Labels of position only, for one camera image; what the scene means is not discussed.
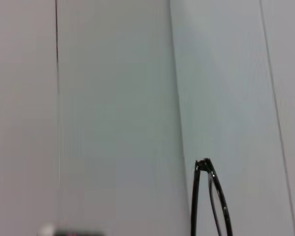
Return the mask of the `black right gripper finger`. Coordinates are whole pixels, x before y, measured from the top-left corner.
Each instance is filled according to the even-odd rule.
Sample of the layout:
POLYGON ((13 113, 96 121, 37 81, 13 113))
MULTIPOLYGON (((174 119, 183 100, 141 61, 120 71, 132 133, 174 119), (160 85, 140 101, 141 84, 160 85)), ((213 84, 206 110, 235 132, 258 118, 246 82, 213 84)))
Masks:
POLYGON ((54 236, 103 236, 102 232, 97 231, 83 231, 75 229, 56 229, 54 236))

